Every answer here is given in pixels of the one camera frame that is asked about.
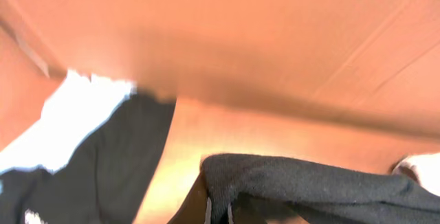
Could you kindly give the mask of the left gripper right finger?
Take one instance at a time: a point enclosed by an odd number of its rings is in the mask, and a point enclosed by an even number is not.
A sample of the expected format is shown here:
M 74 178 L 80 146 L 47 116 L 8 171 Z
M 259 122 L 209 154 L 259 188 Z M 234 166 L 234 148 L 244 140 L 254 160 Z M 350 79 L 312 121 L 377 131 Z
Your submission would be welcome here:
M 233 223 L 242 224 L 308 224 L 292 206 L 273 199 L 240 193 L 228 214 Z

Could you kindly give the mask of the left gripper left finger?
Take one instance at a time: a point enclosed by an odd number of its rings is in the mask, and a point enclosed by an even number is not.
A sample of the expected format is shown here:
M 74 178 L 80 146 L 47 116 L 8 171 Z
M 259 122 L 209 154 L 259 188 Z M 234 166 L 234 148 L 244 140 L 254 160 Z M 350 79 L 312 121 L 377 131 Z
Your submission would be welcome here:
M 181 207 L 168 224 L 211 224 L 212 203 L 203 172 L 197 176 Z

